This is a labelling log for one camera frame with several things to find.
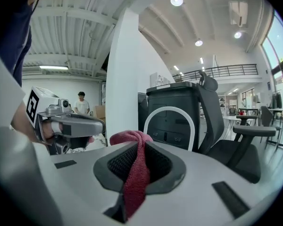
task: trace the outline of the bin lid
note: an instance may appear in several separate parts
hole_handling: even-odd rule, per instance
[[[149,94],[151,94],[152,92],[155,91],[166,91],[166,90],[170,90],[170,89],[179,89],[179,88],[195,88],[196,84],[192,83],[192,82],[180,82],[180,83],[171,83],[171,84],[167,84],[167,85],[161,85],[161,86],[156,86],[156,87],[152,87],[147,89],[147,96]]]

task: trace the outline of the white t-shirt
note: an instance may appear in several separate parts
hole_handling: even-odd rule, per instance
[[[89,109],[89,103],[88,103],[87,100],[83,100],[83,101],[78,100],[75,103],[75,108],[77,108],[79,113],[86,114],[87,113],[87,109]]]

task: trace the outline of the blue shirt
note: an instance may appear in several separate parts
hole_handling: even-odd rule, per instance
[[[15,80],[22,86],[22,67],[24,57],[32,44],[29,26],[32,5],[27,0],[17,0],[6,11],[0,25],[0,58]]]

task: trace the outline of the black metal railing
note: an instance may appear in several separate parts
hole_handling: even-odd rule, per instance
[[[184,81],[196,81],[200,78],[199,70],[191,71],[184,73],[183,75],[173,76],[175,82],[184,82]],[[225,77],[225,76],[234,76],[234,75],[256,75],[258,74],[256,64],[247,64],[247,65],[229,65],[221,66],[214,68],[206,68],[205,73],[209,77]]]

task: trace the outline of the red cloth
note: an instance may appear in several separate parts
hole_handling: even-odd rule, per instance
[[[126,130],[114,134],[110,144],[115,145],[127,141],[137,141],[137,157],[130,169],[124,185],[124,201],[126,216],[129,219],[145,200],[145,190],[150,183],[150,171],[146,166],[145,142],[153,141],[149,135],[141,131]]]

